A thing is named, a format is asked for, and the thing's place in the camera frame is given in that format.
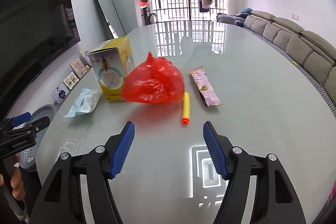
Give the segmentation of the left hand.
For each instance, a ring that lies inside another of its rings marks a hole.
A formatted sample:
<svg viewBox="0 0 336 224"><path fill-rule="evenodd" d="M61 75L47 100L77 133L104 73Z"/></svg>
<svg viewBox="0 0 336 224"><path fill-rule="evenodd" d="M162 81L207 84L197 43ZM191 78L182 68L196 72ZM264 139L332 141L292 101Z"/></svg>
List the left hand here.
<svg viewBox="0 0 336 224"><path fill-rule="evenodd" d="M11 162L18 163L20 161L18 155L13 156L13 160ZM3 176L1 174L1 186L4 184ZM11 187L13 188L12 195L13 197L18 200L22 201L25 198L26 192L24 189L24 183L22 181L21 171L18 167L14 166L13 174L10 180Z"/></svg>

